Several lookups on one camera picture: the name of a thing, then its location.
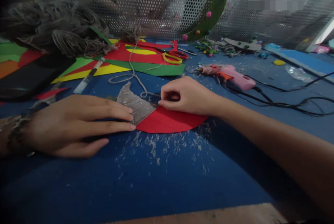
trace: glue gun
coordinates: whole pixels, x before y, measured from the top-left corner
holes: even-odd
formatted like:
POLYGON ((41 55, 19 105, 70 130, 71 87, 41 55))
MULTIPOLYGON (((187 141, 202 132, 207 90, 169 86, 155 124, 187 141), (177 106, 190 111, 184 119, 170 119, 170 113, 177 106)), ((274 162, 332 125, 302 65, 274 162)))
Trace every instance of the glue gun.
POLYGON ((232 65, 207 65, 202 66, 196 71, 201 72, 205 75, 216 75, 217 77, 223 78, 225 82, 232 81, 241 90, 248 91, 255 87, 256 83, 254 80, 236 71, 236 68, 232 65))

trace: yellow paper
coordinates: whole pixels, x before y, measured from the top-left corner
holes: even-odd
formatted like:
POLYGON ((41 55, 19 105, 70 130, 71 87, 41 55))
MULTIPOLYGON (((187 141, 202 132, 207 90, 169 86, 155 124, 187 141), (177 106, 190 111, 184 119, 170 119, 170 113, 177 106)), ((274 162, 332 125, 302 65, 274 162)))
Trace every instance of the yellow paper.
MULTIPOLYGON (((119 42, 119 39, 109 39, 109 41, 113 44, 116 44, 119 42)), ((143 54, 143 55, 150 55, 150 54, 157 54, 156 52, 150 51, 150 50, 142 50, 142 49, 136 49, 134 51, 135 54, 143 54)))
MULTIPOLYGON (((115 66, 115 65, 110 64, 108 66, 100 67, 96 71, 94 76, 111 74, 111 73, 119 73, 119 72, 124 72, 124 71, 129 71, 129 70, 131 69, 127 69, 124 67, 115 66)), ((58 81, 69 81, 69 80, 75 80, 75 79, 82 79, 82 78, 85 78, 89 74, 89 72, 90 70, 87 70, 87 71, 82 71, 82 72, 75 73, 75 74, 66 75, 58 79, 55 79, 53 82, 51 82, 51 84, 57 83, 58 81)))

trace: smartphone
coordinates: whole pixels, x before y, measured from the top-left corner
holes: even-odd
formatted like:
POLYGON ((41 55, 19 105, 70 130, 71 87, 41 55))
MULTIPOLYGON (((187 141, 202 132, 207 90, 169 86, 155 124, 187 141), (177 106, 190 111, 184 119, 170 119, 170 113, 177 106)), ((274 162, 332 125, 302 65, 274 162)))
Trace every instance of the smartphone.
POLYGON ((0 79, 0 101, 25 101, 40 93, 76 62, 63 54, 46 54, 0 79))

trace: right hand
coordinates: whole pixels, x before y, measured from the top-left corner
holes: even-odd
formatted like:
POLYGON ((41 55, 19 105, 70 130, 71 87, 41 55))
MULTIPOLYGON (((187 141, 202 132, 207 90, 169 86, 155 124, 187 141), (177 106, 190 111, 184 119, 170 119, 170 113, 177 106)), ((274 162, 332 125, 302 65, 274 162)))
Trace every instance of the right hand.
POLYGON ((184 76, 162 86, 159 105, 173 111, 214 115, 218 98, 218 95, 197 81, 184 76))

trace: metal mesh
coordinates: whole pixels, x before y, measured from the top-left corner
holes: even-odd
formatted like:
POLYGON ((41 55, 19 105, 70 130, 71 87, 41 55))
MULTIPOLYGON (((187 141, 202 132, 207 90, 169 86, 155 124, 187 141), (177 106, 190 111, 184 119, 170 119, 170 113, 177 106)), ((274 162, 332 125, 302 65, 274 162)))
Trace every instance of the metal mesh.
MULTIPOLYGON (((211 0, 82 0, 104 18, 111 33, 136 22, 147 35, 180 39, 201 20, 211 0)), ((303 10, 248 10, 248 0, 228 0, 225 12, 210 38, 223 34, 236 40, 256 35, 264 42, 294 48, 305 38, 313 40, 334 16, 334 0, 304 0, 303 10)))

